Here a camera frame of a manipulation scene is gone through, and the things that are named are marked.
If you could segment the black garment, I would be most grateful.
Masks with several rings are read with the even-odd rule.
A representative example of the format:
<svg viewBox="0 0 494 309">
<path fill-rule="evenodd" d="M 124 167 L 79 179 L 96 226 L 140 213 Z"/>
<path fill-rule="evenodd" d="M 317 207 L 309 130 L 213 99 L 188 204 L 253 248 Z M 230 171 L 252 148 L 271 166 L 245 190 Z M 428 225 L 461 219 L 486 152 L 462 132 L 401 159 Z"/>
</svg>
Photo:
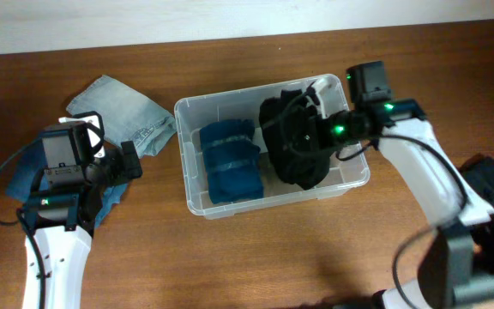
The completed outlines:
<svg viewBox="0 0 494 309">
<path fill-rule="evenodd" d="M 316 106 L 302 90 L 283 90 L 278 97 L 260 105 L 259 124 L 270 163 L 278 178 L 289 185 L 309 190 L 322 182 L 329 172 L 329 156 L 302 156 L 316 152 L 319 140 L 313 123 Z"/>
</svg>

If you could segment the blue jeans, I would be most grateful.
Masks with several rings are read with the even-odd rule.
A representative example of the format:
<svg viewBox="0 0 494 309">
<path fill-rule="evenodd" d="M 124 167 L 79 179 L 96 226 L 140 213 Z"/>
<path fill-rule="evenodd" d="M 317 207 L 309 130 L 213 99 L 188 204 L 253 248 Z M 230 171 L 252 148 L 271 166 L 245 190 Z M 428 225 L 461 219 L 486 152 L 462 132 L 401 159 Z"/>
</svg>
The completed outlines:
<svg viewBox="0 0 494 309">
<path fill-rule="evenodd" d="M 27 149 L 19 159 L 15 173 L 8 184 L 5 194 L 21 203 L 25 203 L 30 194 L 30 187 L 36 173 L 47 165 L 42 142 L 36 142 Z M 99 228 L 110 214 L 112 207 L 121 202 L 128 185 L 107 188 L 102 196 L 102 208 L 95 218 L 94 227 Z"/>
</svg>

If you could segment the dark teal garment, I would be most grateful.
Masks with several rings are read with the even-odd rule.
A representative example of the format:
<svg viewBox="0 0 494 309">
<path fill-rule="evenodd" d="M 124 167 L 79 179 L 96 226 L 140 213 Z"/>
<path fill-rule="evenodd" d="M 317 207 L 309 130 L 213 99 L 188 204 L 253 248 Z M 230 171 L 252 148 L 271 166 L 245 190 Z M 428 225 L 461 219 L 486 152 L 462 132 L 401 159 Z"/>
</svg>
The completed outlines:
<svg viewBox="0 0 494 309">
<path fill-rule="evenodd" d="M 261 149 L 253 143 L 254 133 L 251 119 L 228 119 L 201 128 L 201 151 L 212 203 L 264 196 L 258 168 Z"/>
</svg>

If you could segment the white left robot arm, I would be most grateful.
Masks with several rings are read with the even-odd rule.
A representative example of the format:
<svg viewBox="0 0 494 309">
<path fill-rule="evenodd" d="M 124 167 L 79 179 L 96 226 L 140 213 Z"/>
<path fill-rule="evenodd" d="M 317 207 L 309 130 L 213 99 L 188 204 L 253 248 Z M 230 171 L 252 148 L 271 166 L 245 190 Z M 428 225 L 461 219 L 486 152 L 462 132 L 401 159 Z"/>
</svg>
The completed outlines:
<svg viewBox="0 0 494 309">
<path fill-rule="evenodd" d="M 40 134 L 45 164 L 16 211 L 26 235 L 25 308 L 77 308 L 103 193 L 142 176 L 133 142 L 105 150 L 97 112 L 61 118 Z"/>
</svg>

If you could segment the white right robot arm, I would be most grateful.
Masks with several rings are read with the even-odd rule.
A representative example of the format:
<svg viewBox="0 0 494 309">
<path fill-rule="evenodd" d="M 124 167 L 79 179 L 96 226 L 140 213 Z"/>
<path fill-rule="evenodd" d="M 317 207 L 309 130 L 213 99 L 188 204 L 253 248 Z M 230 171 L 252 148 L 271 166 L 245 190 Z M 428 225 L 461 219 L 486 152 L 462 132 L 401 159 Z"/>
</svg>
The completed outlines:
<svg viewBox="0 0 494 309">
<path fill-rule="evenodd" d="M 311 83 L 320 108 L 319 147 L 339 152 L 367 141 L 398 171 L 433 236 L 417 275 L 377 292 L 375 308 L 469 308 L 494 300 L 494 159 L 478 154 L 455 167 L 418 102 L 392 95 L 382 62 L 346 72 L 354 108 L 342 111 L 333 84 Z"/>
</svg>

